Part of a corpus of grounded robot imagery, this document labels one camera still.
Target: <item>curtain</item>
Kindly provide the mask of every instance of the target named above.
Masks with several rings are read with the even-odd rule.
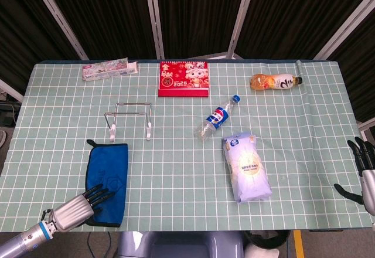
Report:
[[[42,0],[0,0],[0,79],[24,93],[41,60],[76,60]]]
[[[184,59],[226,52],[241,0],[158,0],[164,54]]]
[[[356,119],[375,117],[375,10],[328,59],[340,65]]]
[[[90,59],[154,59],[147,0],[55,0]]]
[[[235,53],[312,59],[362,0],[251,0]]]

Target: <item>robotic hand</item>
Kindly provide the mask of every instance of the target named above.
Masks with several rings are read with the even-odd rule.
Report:
[[[102,187],[102,184],[96,185],[56,209],[43,211],[38,224],[0,246],[0,258],[20,257],[52,239],[55,232],[68,232],[84,224],[88,218],[102,211],[95,206],[114,195],[113,192],[107,193],[108,189],[100,190]],[[47,213],[50,213],[49,218],[44,220]]]
[[[339,194],[358,204],[364,205],[368,213],[375,216],[375,147],[368,141],[364,142],[358,137],[355,140],[358,145],[352,141],[348,141],[347,144],[354,154],[362,187],[362,195],[345,191],[339,184],[334,184],[334,187]]]

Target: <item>bottle cap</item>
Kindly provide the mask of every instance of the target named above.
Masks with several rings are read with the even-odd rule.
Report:
[[[237,95],[234,95],[233,98],[232,98],[234,101],[236,101],[236,103],[238,103],[241,99],[239,96]]]

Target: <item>table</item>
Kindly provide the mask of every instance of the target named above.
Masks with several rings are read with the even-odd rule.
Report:
[[[211,61],[209,98],[159,98],[158,63],[138,74],[84,82],[82,64],[37,64],[0,177],[0,231],[34,225],[42,210],[84,191],[86,139],[109,143],[104,112],[117,102],[152,103],[152,139],[142,117],[118,117],[116,142],[129,145],[124,220],[116,230],[329,229],[371,225],[362,206],[334,183],[360,193],[346,140],[359,135],[336,62]],[[256,73],[292,73],[290,90],[254,91]],[[204,144],[193,129],[229,96],[238,108]],[[222,136],[251,131],[272,197],[237,204]],[[82,226],[76,231],[111,228]]]

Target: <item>orange juice bottle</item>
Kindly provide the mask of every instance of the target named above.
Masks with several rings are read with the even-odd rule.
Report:
[[[250,79],[250,87],[254,90],[265,89],[289,89],[302,83],[301,77],[293,76],[289,73],[283,74],[256,74]]]

